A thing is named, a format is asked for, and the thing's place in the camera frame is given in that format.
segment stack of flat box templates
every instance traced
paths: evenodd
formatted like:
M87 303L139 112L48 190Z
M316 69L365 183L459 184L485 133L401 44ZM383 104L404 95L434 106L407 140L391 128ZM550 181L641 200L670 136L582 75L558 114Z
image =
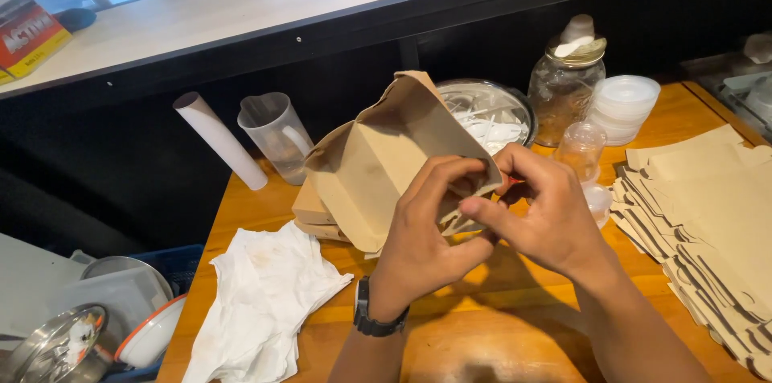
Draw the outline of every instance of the stack of flat box templates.
M662 264L695 322L772 381L772 148L726 125L626 151L612 218Z

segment cardboard tube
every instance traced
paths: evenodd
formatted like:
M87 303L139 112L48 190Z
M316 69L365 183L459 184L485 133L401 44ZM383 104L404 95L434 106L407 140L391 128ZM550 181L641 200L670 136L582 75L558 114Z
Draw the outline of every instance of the cardboard tube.
M214 111L198 92L188 92L177 98L172 107L180 113L193 130L230 166L252 190L259 190L268 182L260 166L255 163L236 137L228 131Z

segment plastic measuring jug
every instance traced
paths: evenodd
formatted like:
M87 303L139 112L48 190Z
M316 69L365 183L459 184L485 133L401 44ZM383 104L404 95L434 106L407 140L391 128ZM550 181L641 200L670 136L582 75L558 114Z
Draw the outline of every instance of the plastic measuring jug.
M314 145L300 123L290 97L281 92L248 96L241 101L238 126L263 152L287 183L303 185L303 163Z

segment cardboard box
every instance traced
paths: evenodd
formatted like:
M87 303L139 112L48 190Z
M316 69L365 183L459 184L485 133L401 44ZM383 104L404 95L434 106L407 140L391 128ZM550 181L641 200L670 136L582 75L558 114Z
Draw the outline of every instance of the cardboard box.
M394 206L430 156L459 155L488 162L471 194L502 185L496 164L453 118L425 72L398 72L381 99L354 121L324 137L306 157L308 176L351 242L376 252L388 236ZM443 200L437 223L452 235L470 221L458 197Z
M324 202L308 179L297 194L292 212L298 220L307 224L336 224L333 214L324 206Z
M336 224L306 224L295 219L295 226L308 235L315 235L318 239L351 242Z
M0 0L0 84L21 78L72 36L34 0Z

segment brown paper food box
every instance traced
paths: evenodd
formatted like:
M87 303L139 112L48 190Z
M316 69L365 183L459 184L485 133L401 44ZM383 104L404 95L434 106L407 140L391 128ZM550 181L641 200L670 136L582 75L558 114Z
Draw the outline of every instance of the brown paper food box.
M336 223L357 249L378 251L394 206L430 156L459 155L488 162L473 193L502 185L496 164L453 118L426 72L398 72L381 99L335 129L306 157L306 175ZM452 235L472 222L446 195L437 223Z
M295 226L308 235L315 235L319 239L351 242L336 224L307 224L295 219Z
M333 214L330 214L324 206L324 202L308 179L297 194L292 212L298 220L307 224L336 224Z

